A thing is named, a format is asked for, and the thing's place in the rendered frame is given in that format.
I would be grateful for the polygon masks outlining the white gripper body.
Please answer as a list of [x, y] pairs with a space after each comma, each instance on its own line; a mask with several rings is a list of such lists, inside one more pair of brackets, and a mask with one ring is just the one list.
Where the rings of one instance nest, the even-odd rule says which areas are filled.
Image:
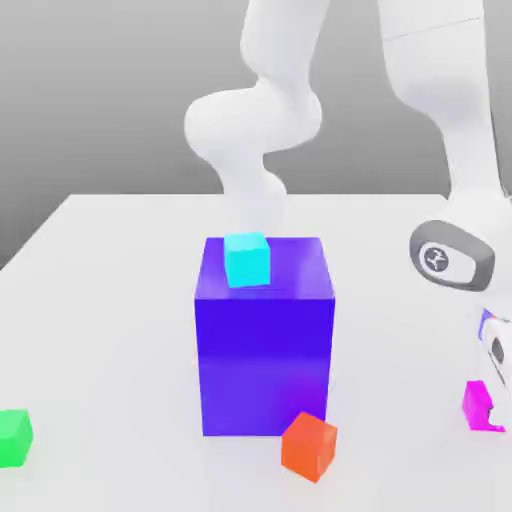
[[504, 387], [494, 388], [491, 392], [492, 409], [489, 422], [494, 426], [512, 427], [512, 392]]

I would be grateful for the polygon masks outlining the small magenta cube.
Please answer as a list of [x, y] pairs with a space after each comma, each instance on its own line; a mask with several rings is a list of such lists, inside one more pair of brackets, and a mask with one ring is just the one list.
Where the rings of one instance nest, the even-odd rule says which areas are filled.
[[494, 403], [482, 380], [466, 382], [462, 410], [469, 428], [473, 431], [505, 433], [503, 425], [491, 421]]

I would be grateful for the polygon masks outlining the small orange cube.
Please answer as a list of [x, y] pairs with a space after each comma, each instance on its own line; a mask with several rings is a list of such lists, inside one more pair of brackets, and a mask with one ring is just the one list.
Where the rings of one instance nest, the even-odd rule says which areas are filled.
[[281, 464], [317, 483], [336, 454], [338, 428], [300, 412], [281, 436]]

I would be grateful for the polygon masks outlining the small cyan cube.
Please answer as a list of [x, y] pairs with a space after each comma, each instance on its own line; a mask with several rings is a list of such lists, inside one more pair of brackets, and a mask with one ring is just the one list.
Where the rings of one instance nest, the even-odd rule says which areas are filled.
[[231, 288], [270, 283], [271, 251], [262, 233], [229, 234], [223, 242], [224, 267]]

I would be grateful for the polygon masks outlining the small green cube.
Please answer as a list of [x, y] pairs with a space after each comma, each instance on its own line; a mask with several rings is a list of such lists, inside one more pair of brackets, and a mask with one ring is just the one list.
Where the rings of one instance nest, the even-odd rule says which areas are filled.
[[0, 411], [0, 468], [22, 467], [34, 438], [27, 409]]

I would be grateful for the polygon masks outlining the large blue box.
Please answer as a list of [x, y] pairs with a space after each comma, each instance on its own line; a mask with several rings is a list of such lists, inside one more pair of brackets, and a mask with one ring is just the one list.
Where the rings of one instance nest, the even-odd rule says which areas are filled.
[[202, 431], [279, 436], [327, 411], [335, 292], [317, 238], [272, 238], [271, 282], [230, 288], [223, 241], [205, 242], [194, 297]]

